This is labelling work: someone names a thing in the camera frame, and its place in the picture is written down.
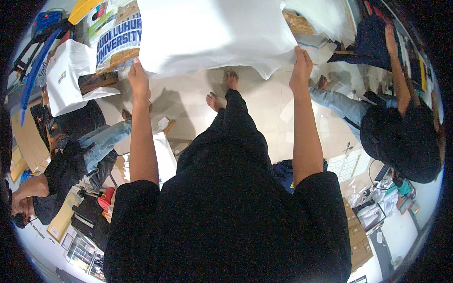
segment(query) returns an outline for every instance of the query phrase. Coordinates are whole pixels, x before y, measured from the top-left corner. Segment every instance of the floor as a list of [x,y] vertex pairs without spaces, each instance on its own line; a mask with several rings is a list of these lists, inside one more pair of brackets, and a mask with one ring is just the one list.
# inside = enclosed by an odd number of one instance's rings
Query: floor
[[[154,132],[159,131],[158,121],[163,117],[169,120],[175,119],[176,123],[167,138],[173,150],[184,149],[190,140],[206,130],[216,116],[216,112],[206,104],[206,95],[213,91],[223,103],[226,103],[224,99],[226,88],[223,82],[227,69],[233,69],[239,76],[239,92],[247,103],[256,127],[266,138],[272,163],[291,159],[294,145],[294,103],[289,89],[289,79],[293,65],[282,67],[268,80],[264,80],[255,69],[244,66],[151,80],[151,102],[153,103],[151,122]],[[310,83],[315,84],[323,74],[329,80],[328,89],[357,98],[365,92],[367,88],[365,85],[376,90],[378,83],[384,79],[385,73],[384,70],[375,67],[334,62],[315,68]],[[129,81],[122,80],[116,87],[121,91],[120,95],[97,100],[109,125],[122,120],[120,114],[122,108],[132,112],[132,92]],[[329,160],[344,154],[348,143],[351,143],[353,150],[361,149],[361,145],[342,119],[323,106],[314,102],[312,105],[325,159]],[[118,153],[127,153],[129,148],[130,137],[122,140],[115,147]],[[373,171],[380,169],[377,163],[379,162],[373,164],[375,167]],[[367,171],[362,176],[356,176],[353,182],[350,180],[343,182],[342,193],[344,196],[351,195],[356,187],[370,183]]]

